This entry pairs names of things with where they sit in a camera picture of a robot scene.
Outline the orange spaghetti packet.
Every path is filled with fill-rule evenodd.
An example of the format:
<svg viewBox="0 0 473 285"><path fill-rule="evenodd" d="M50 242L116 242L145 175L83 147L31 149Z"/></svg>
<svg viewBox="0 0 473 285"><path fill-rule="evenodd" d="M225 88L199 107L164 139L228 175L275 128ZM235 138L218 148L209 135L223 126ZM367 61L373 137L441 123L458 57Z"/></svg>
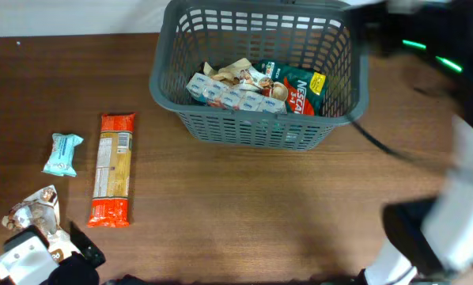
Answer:
<svg viewBox="0 0 473 285"><path fill-rule="evenodd" d="M129 225L134 118L134 113L101 117L89 227Z"/></svg>

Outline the grey plastic basket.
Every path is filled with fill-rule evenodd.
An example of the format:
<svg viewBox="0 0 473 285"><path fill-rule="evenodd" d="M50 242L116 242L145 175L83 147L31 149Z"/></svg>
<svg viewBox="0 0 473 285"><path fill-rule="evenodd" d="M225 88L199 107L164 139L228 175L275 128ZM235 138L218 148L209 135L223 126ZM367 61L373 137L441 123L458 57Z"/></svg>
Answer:
<svg viewBox="0 0 473 285"><path fill-rule="evenodd" d="M327 76L317 116L230 111L195 102L186 86L202 63L273 59ZM369 104L369 58L339 1L175 0L164 13L149 89L197 139L311 150Z"/></svg>

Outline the green Nescafe coffee bag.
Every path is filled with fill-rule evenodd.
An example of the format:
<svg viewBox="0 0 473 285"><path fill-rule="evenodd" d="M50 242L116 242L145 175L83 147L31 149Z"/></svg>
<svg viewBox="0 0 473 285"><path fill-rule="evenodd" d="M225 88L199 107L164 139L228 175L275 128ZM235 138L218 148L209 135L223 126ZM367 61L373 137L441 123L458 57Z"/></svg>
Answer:
<svg viewBox="0 0 473 285"><path fill-rule="evenodd" d="M327 92L327 77L272 60L261 60L253 66L273 84L264 87L262 95L284 101L287 112L319 116Z"/></svg>

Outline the pink blue tissue multipack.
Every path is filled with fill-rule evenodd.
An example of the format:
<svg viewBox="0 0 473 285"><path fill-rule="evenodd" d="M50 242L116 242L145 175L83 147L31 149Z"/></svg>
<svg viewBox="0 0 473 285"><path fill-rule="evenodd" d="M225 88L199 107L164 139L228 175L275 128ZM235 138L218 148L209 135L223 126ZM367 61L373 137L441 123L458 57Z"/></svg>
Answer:
<svg viewBox="0 0 473 285"><path fill-rule="evenodd" d="M235 89L200 73L195 73L186 90L196 101L215 108L286 114L284 101L253 91Z"/></svg>

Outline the cream paper pouch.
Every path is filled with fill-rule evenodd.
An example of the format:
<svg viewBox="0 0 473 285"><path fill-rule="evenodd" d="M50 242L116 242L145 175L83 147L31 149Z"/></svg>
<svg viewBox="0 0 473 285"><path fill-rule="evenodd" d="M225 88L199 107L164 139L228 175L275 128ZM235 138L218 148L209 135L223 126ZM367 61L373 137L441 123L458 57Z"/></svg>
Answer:
<svg viewBox="0 0 473 285"><path fill-rule="evenodd" d="M234 89L261 93L273 87L274 82L265 74L257 71L246 58L215 70L208 62L202 66L202 72L209 78L222 82Z"/></svg>

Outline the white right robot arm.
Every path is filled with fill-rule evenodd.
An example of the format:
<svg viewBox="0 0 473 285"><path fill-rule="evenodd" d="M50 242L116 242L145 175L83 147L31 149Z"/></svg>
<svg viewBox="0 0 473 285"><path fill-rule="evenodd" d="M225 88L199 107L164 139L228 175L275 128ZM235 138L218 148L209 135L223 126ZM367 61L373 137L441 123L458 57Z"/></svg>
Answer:
<svg viewBox="0 0 473 285"><path fill-rule="evenodd" d="M353 34L385 55L413 49L448 79L460 108L443 191L384 208L384 245L352 283L449 284L473 267L473 1L378 1L348 17Z"/></svg>

